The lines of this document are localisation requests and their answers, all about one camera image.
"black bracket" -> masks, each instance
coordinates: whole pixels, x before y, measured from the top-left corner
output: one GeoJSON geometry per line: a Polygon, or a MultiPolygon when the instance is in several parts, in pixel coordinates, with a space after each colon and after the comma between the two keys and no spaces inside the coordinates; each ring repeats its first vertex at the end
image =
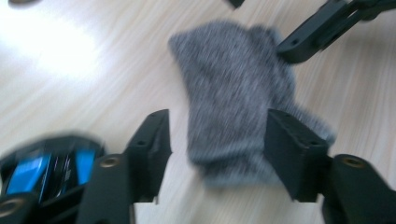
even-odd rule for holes
{"type": "Polygon", "coordinates": [[[277,53],[288,63],[305,62],[359,21],[395,8],[396,0],[329,0],[278,45],[277,53]]]}
{"type": "Polygon", "coordinates": [[[314,203],[325,197],[327,224],[396,223],[396,193],[362,158],[327,155],[328,144],[290,114],[269,110],[264,156],[290,197],[314,203]]]}
{"type": "Polygon", "coordinates": [[[55,137],[19,148],[3,158],[0,161],[2,177],[9,179],[18,161],[37,147],[52,154],[67,154],[68,150],[73,151],[75,145],[81,144],[96,148],[99,155],[86,184],[43,202],[38,200],[35,192],[3,193],[0,223],[135,223],[131,205],[152,202],[158,197],[166,163],[172,153],[169,111],[161,110],[147,116],[122,154],[103,156],[103,146],[85,136],[55,137]]]}

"wooden table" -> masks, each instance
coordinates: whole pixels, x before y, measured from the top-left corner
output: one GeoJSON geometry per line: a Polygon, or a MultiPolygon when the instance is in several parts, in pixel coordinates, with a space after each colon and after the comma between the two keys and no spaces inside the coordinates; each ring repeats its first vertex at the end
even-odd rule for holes
{"type": "MultiPolygon", "coordinates": [[[[206,189],[187,159],[188,98],[169,37],[231,19],[288,35],[325,1],[41,0],[0,2],[0,156],[48,133],[80,130],[124,150],[151,112],[169,108],[172,155],[160,204],[138,224],[323,223],[320,206],[281,188],[206,189]]],[[[294,67],[297,101],[330,123],[332,155],[369,160],[396,188],[396,14],[360,23],[294,67]]]]}

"light wood surface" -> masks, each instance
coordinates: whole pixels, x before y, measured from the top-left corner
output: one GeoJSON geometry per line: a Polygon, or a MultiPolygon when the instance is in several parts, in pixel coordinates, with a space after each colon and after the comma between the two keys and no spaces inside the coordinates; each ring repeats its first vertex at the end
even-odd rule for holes
{"type": "MultiPolygon", "coordinates": [[[[0,156],[60,131],[101,137],[122,152],[151,112],[169,108],[172,155],[160,203],[137,204],[138,224],[323,223],[319,203],[281,188],[206,189],[187,160],[188,98],[167,40],[231,19],[288,35],[325,1],[41,0],[0,2],[0,156]]],[[[332,155],[369,160],[396,188],[396,14],[360,23],[294,67],[296,99],[330,123],[332,155]]]]}

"gray sock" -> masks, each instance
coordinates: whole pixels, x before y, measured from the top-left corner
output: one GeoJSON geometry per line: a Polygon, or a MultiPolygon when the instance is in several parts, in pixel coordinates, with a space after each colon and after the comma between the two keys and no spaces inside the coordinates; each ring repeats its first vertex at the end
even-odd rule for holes
{"type": "Polygon", "coordinates": [[[188,153],[209,186],[278,182],[263,156],[268,108],[291,113],[330,144],[330,128],[294,103],[277,32],[215,21],[169,45],[190,97],[188,153]]]}

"metal screw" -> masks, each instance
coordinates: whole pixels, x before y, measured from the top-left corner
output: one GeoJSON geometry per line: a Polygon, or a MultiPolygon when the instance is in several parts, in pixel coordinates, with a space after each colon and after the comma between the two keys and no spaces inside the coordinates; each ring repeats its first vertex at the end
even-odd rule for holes
{"type": "Polygon", "coordinates": [[[343,158],[343,163],[348,165],[348,166],[354,167],[354,168],[360,168],[361,169],[361,168],[364,167],[364,162],[363,161],[355,159],[355,158],[352,158],[352,157],[343,158]]]}
{"type": "Polygon", "coordinates": [[[100,162],[100,166],[104,168],[113,167],[120,163],[120,159],[117,157],[110,157],[100,162]]]}
{"type": "Polygon", "coordinates": [[[0,217],[6,217],[18,211],[24,204],[24,199],[10,199],[0,203],[0,217]]]}

